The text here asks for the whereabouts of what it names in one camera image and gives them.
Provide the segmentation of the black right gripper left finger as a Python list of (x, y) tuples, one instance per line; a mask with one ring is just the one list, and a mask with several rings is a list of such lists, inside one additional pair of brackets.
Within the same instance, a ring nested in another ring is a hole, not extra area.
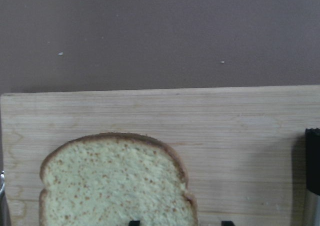
[(131, 220), (128, 223), (128, 226), (140, 226), (140, 221), (139, 220)]

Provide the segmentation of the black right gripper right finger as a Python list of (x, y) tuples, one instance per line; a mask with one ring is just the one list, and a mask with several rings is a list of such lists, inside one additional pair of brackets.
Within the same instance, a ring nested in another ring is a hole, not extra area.
[(231, 220), (222, 220), (221, 226), (234, 226), (234, 223)]

